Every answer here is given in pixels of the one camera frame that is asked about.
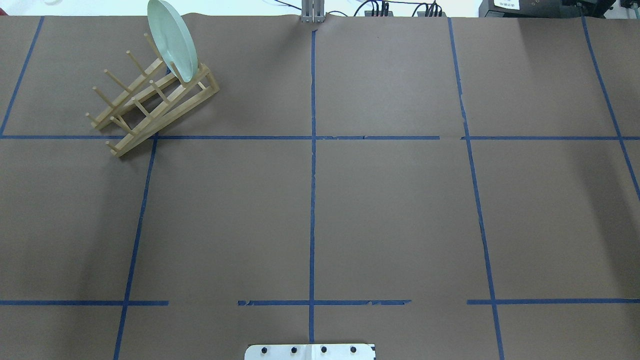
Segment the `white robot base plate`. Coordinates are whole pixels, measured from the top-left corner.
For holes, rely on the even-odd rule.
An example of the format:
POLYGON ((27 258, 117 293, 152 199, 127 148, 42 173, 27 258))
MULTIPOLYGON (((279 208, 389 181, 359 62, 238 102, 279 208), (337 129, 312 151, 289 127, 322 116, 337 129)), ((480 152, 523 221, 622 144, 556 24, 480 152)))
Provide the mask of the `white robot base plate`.
POLYGON ((244 353, 245 360, 375 360, 374 344, 253 344, 244 353))

